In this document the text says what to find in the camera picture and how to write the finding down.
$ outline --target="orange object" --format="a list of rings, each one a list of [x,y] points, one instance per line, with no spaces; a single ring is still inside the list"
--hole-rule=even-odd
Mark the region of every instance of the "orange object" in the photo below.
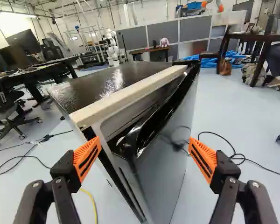
[[[190,138],[188,151],[210,184],[217,166],[216,152],[194,138]]]
[[[201,7],[203,7],[203,8],[205,8],[206,5],[207,5],[207,1],[203,1],[203,2],[201,3]]]
[[[81,183],[101,150],[99,138],[95,137],[74,151],[73,165],[76,168]]]
[[[218,13],[222,13],[224,11],[223,4],[219,5]]]

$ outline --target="wall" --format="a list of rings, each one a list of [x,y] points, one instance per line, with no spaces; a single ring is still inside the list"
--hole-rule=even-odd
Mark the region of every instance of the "wall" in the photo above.
[[[0,10],[4,11],[11,11],[10,7],[1,6]],[[27,9],[21,9],[21,8],[14,8],[15,12],[21,12],[21,13],[27,13]],[[35,37],[37,37],[41,40],[43,38],[43,34],[41,32],[41,29],[37,23],[37,18],[31,18],[26,17],[19,14],[2,14],[0,13],[0,29],[3,32],[5,37],[9,37],[13,34],[19,33],[26,29],[31,29],[34,33]],[[8,46],[8,43],[6,42],[3,34],[0,32],[0,48]]]
[[[38,36],[38,39],[41,41],[42,38],[48,37],[47,32],[53,32],[61,39],[65,40],[67,44],[69,44],[69,39],[65,35],[65,31],[67,30],[74,30],[75,26],[78,25],[80,27],[85,27],[87,25],[95,25],[95,29],[98,28],[96,18],[99,20],[99,26],[104,28],[110,28],[110,29],[121,29],[121,28],[127,28],[129,26],[134,26],[135,23],[133,21],[132,16],[132,3],[129,3],[127,6],[128,8],[128,14],[129,14],[129,20],[126,21],[125,13],[124,13],[124,5],[118,5],[118,6],[111,6],[111,12],[113,15],[113,20],[111,18],[110,8],[106,8],[106,1],[96,0],[98,4],[101,4],[102,7],[99,10],[95,10],[93,12],[85,12],[85,16],[87,19],[87,22],[85,21],[85,18],[82,13],[77,15],[71,15],[66,16],[64,19],[60,18],[57,19],[57,24],[60,29],[60,33],[57,29],[56,25],[52,24],[52,20],[50,18],[40,17],[40,20],[37,21],[36,18],[33,18],[33,22],[35,25],[35,29],[33,27],[31,18],[23,18],[19,17],[17,15],[13,15],[7,17],[7,15],[0,16],[0,27],[4,33],[4,35],[9,36],[15,33],[18,33],[20,31],[23,31],[25,29],[30,28],[35,36]],[[63,14],[71,14],[75,12],[74,6],[70,5],[68,7],[55,9],[55,7],[61,6],[61,3],[64,2],[64,4],[72,3],[72,0],[57,0],[56,2],[49,2],[46,4],[43,4],[42,6],[37,6],[35,9],[35,13],[40,15],[50,15],[49,13],[37,10],[39,9],[45,9],[49,10],[52,9],[54,13],[57,13],[59,15],[56,15],[56,17],[61,16]],[[168,9],[166,8],[166,0],[143,0],[143,4],[141,4],[141,1],[136,1],[134,3],[134,8],[136,11],[136,17],[138,21],[138,25],[141,24],[147,24],[147,23],[153,23],[158,21],[165,21],[165,20],[171,20],[175,17],[175,6],[181,2],[181,4],[186,4],[187,0],[168,0]],[[236,0],[222,0],[222,3],[224,5],[224,10],[232,11],[232,6],[235,4]],[[88,2],[92,8],[96,8],[97,5],[94,0]],[[252,10],[252,21],[255,20],[256,15],[258,15],[259,9],[261,5],[261,0],[254,0],[253,10]],[[76,4],[76,9],[78,12],[80,12],[79,6]],[[84,10],[89,10],[89,6],[86,3],[81,3],[81,6]],[[2,7],[2,10],[9,10],[10,7]],[[16,9],[17,11],[27,12],[27,9]],[[207,12],[209,14],[213,14],[217,12],[217,6],[215,3],[215,0],[207,5]],[[91,41],[91,37],[86,35],[87,41]],[[71,42],[71,44],[74,44],[75,46],[82,45],[81,41]],[[7,46],[6,41],[4,40],[4,37],[0,33],[0,48]]]
[[[69,4],[72,3],[71,0],[63,0],[64,4]],[[159,21],[165,21],[165,20],[171,20],[175,18],[175,6],[181,2],[181,4],[186,4],[186,0],[168,0],[168,9],[166,8],[166,0],[143,0],[143,4],[141,1],[136,1],[134,2],[134,8],[136,12],[136,17],[138,21],[138,25],[143,25],[147,23],[155,23]],[[225,11],[232,11],[232,6],[235,3],[235,0],[222,0],[224,4]],[[97,5],[95,4],[95,1],[88,1],[90,6],[92,8],[96,8]],[[82,13],[77,15],[71,15],[71,16],[66,16],[64,19],[57,19],[57,23],[61,32],[61,35],[63,39],[69,44],[67,36],[64,34],[65,31],[67,30],[74,30],[75,26],[78,25],[79,27],[86,27],[88,25],[95,25],[95,29],[97,29],[97,22],[96,22],[96,17],[98,18],[98,15],[100,15],[99,18],[99,25],[100,27],[104,28],[110,28],[110,29],[122,29],[122,28],[127,28],[130,26],[134,26],[134,20],[133,20],[133,14],[132,14],[132,9],[133,9],[133,4],[129,3],[127,4],[128,8],[128,18],[129,20],[126,20],[125,13],[124,13],[124,5],[118,5],[118,6],[111,6],[111,9],[106,7],[107,4],[105,1],[97,0],[98,4],[101,4],[102,7],[105,8],[100,8],[99,10],[95,10],[93,12],[85,12],[85,17],[88,21],[86,23],[85,18]],[[75,12],[74,6],[70,5],[64,8],[59,8],[55,9],[55,7],[58,7],[61,5],[60,1],[57,2],[50,2],[43,4],[43,8],[45,10],[52,9],[54,13],[58,14],[72,14]],[[80,8],[78,4],[75,5],[76,9],[78,12],[80,12]],[[81,3],[81,6],[84,10],[89,10],[89,6],[86,3]],[[207,5],[207,10],[208,13],[216,13],[217,12],[217,6],[215,2],[212,2]],[[51,32],[50,27],[48,26],[48,22],[42,19],[40,21],[42,27],[44,29],[44,32]],[[56,29],[55,25],[51,24],[51,27],[54,31],[54,33],[58,36],[60,36],[58,30]],[[86,35],[87,41],[91,41],[91,38]],[[75,41],[76,45],[82,45],[82,42],[80,40]]]

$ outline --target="black desk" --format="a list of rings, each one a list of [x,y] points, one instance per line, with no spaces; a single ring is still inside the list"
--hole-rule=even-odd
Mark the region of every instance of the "black desk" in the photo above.
[[[59,59],[56,59],[56,60],[47,61],[47,62],[44,62],[44,63],[41,63],[41,64],[35,64],[33,66],[34,67],[40,67],[40,66],[49,65],[49,64],[62,63],[70,71],[72,78],[78,78],[75,70],[73,69],[73,66],[71,65],[77,59],[78,59],[78,56],[65,57],[65,58],[59,58]]]
[[[165,47],[165,48],[148,48],[148,49],[140,49],[140,50],[133,50],[133,51],[130,51],[130,55],[133,56],[133,60],[135,61],[135,58],[137,55],[141,55],[143,54],[144,52],[154,52],[154,51],[164,51],[165,52],[165,58],[166,58],[166,62],[168,62],[168,51],[169,51],[170,47]]]
[[[257,82],[257,79],[260,75],[260,71],[263,67],[263,64],[266,60],[266,55],[271,48],[271,44],[272,44],[272,42],[280,41],[280,34],[251,34],[250,32],[229,33],[229,34],[227,34],[225,43],[223,45],[224,46],[223,52],[221,54],[222,58],[225,58],[225,56],[226,56],[226,51],[227,51],[230,39],[240,39],[243,41],[263,41],[265,43],[262,48],[262,51],[261,51],[261,54],[259,57],[259,61],[257,63],[252,81],[250,83],[250,86],[254,87]]]
[[[16,75],[9,75],[0,78],[0,92],[2,89],[8,89],[20,84],[24,84],[26,88],[30,91],[33,98],[37,101],[38,106],[46,98],[44,98],[36,87],[38,82],[43,82],[49,79],[54,79],[56,83],[61,83],[60,71],[64,70],[64,64],[53,63],[48,65],[39,66],[36,70],[25,71]]]

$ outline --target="brown bag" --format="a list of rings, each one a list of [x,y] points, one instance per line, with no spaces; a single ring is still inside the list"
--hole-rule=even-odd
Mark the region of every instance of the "brown bag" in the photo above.
[[[229,61],[222,59],[220,61],[220,75],[229,76],[231,75],[231,64]]]

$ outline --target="beige foam strip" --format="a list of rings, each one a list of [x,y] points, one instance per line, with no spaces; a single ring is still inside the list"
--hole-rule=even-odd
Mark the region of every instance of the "beige foam strip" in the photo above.
[[[110,114],[114,114],[121,108],[161,88],[180,76],[185,70],[186,65],[171,66],[71,113],[70,119],[76,123],[78,127],[83,127],[83,129],[88,128],[98,120]]]

